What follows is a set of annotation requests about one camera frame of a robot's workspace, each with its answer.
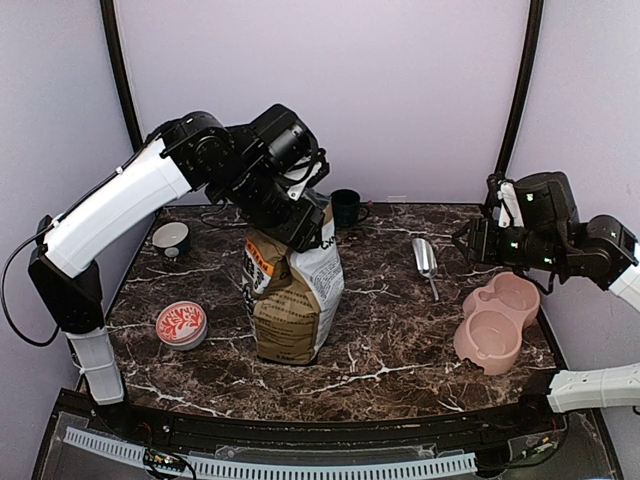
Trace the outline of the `pet food bag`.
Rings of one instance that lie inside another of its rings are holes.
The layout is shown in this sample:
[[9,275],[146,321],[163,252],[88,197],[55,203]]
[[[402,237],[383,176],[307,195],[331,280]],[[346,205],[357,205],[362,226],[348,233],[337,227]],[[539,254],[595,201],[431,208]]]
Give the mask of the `pet food bag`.
[[310,189],[304,197],[323,209],[320,245],[299,253],[252,228],[245,236],[242,266],[257,356],[296,366],[314,361],[344,290],[330,197]]

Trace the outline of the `pink double pet bowl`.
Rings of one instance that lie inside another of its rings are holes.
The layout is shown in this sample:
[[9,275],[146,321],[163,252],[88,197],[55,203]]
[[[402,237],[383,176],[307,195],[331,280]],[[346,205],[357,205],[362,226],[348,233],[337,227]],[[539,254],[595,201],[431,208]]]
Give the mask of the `pink double pet bowl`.
[[520,354],[522,332],[534,323],[539,305],[532,282],[509,272],[497,274],[464,300],[464,320],[453,338],[456,355],[487,376],[506,373]]

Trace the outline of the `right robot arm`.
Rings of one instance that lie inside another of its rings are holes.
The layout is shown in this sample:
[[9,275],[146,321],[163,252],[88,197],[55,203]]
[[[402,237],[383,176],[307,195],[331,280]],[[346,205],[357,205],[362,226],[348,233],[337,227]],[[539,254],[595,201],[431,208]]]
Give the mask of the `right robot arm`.
[[[550,281],[590,279],[601,290],[639,306],[639,241],[620,221],[597,215],[579,219],[568,177],[541,172],[519,180],[500,174],[487,179],[488,211],[452,236],[470,263],[509,267],[518,276],[535,269]],[[534,432],[550,409],[556,413],[630,406],[639,407],[639,366],[599,370],[560,370],[546,384],[546,399],[528,396],[510,413],[521,434]]]

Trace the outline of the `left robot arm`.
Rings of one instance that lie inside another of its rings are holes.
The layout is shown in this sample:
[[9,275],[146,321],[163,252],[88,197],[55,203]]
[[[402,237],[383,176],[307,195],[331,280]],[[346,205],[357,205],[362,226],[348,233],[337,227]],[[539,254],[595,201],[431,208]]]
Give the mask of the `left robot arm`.
[[320,245],[325,218],[305,193],[328,172],[316,136],[283,105],[230,127],[196,111],[158,127],[108,178],[65,212],[41,220],[30,239],[29,277],[117,434],[134,435],[141,415],[125,401],[97,256],[151,213],[196,191],[231,202],[251,226],[305,252]]

